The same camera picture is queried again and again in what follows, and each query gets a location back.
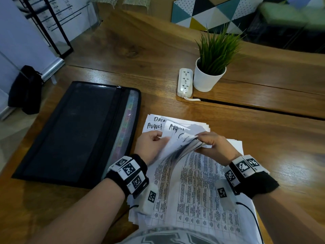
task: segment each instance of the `person's right arm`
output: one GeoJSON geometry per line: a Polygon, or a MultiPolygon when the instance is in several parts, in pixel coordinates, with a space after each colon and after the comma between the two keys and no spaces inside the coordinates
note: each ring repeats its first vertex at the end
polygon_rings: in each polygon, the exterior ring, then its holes
{"type": "MultiPolygon", "coordinates": [[[[200,133],[198,139],[212,148],[199,148],[196,152],[223,166],[241,156],[225,137],[214,132],[200,133]]],[[[274,244],[325,243],[325,229],[280,188],[255,195],[253,202],[274,244]]]]}

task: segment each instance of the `yellow triangle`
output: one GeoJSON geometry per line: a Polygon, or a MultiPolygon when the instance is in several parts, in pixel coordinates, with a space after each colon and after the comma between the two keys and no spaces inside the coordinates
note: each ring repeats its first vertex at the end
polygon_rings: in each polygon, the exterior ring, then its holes
{"type": "Polygon", "coordinates": [[[199,31],[205,31],[206,30],[206,28],[203,26],[203,25],[201,25],[196,19],[194,19],[193,17],[192,17],[192,19],[191,19],[191,23],[190,23],[190,25],[189,25],[189,28],[191,28],[191,29],[195,29],[195,30],[199,30],[199,31]]]}

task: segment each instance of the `black folder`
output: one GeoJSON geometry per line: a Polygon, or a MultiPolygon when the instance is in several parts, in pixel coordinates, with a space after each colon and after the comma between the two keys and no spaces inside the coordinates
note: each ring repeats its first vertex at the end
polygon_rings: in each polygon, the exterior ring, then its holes
{"type": "Polygon", "coordinates": [[[73,81],[12,178],[93,188],[131,149],[134,88],[73,81]]]}

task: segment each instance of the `black bag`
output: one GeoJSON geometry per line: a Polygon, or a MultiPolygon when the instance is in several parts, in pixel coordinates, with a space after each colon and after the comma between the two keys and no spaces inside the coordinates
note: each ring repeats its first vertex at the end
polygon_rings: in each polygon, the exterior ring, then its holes
{"type": "Polygon", "coordinates": [[[43,80],[31,66],[23,66],[9,92],[8,106],[22,108],[28,115],[39,113],[43,80]]]}

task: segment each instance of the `white pot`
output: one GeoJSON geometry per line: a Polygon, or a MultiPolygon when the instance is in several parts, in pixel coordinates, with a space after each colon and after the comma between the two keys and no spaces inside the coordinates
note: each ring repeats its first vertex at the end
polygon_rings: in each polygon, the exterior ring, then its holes
{"type": "Polygon", "coordinates": [[[199,90],[200,92],[208,92],[220,80],[220,78],[225,74],[225,72],[227,71],[227,68],[225,68],[225,71],[221,75],[209,75],[209,74],[203,73],[198,68],[198,60],[199,59],[197,59],[195,62],[193,86],[195,87],[195,89],[199,90]]]}

